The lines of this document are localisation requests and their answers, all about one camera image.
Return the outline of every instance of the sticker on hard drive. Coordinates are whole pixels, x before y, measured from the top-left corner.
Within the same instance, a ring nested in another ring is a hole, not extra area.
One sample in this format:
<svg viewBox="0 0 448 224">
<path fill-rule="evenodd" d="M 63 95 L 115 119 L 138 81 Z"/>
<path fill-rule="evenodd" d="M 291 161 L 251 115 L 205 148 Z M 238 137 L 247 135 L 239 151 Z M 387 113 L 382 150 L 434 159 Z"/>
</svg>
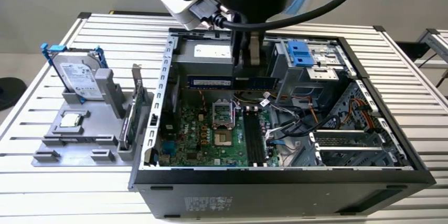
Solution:
<svg viewBox="0 0 448 224">
<path fill-rule="evenodd" d="M 207 58 L 233 58 L 231 46 L 197 45 L 194 56 Z"/>
<path fill-rule="evenodd" d="M 85 64 L 62 63 L 65 75 L 75 90 L 86 99 L 103 98 L 91 68 Z"/>
</svg>

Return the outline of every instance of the open computer tower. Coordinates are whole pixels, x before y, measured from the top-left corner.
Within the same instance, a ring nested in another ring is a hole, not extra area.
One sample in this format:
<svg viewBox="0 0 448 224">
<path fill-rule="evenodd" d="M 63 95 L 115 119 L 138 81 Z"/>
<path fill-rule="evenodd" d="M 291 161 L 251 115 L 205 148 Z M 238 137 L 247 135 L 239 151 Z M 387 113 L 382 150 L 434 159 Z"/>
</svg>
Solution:
<svg viewBox="0 0 448 224">
<path fill-rule="evenodd" d="M 157 218 L 367 215 L 435 184 L 345 38 L 171 29 L 130 187 Z"/>
</svg>

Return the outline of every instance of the blue drive bracket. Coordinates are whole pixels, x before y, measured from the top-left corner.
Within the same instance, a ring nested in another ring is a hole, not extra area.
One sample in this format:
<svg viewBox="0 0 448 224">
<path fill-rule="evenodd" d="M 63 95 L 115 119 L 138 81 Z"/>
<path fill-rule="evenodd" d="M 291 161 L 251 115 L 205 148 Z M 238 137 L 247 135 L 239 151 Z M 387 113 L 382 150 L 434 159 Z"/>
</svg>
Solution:
<svg viewBox="0 0 448 224">
<path fill-rule="evenodd" d="M 315 60 L 306 42 L 289 41 L 289 52 L 293 57 L 293 65 L 295 67 L 313 67 L 315 65 Z"/>
</svg>

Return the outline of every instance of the connector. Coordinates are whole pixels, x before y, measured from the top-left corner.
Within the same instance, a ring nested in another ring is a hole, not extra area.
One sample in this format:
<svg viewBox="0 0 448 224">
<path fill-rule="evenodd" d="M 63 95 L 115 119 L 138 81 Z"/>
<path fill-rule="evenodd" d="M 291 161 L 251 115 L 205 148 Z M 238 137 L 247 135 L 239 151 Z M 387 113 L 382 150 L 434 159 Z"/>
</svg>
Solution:
<svg viewBox="0 0 448 224">
<path fill-rule="evenodd" d="M 358 106 L 355 110 L 371 110 L 371 107 L 369 105 L 362 105 L 362 106 Z"/>
<path fill-rule="evenodd" d="M 221 3 L 217 0 L 199 0 L 191 7 L 191 12 L 202 22 L 211 22 L 213 15 L 221 13 Z"/>
</svg>

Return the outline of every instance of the gray floor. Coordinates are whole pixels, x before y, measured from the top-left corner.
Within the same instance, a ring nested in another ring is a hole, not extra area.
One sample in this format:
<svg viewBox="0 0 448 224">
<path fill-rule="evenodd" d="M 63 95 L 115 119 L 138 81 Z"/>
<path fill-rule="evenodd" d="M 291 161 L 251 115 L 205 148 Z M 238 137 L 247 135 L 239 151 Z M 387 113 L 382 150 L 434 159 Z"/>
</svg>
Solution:
<svg viewBox="0 0 448 224">
<path fill-rule="evenodd" d="M 21 78 L 27 85 L 34 81 L 46 59 L 41 54 L 0 54 L 0 78 Z M 0 124 L 13 108 L 0 111 Z"/>
</svg>

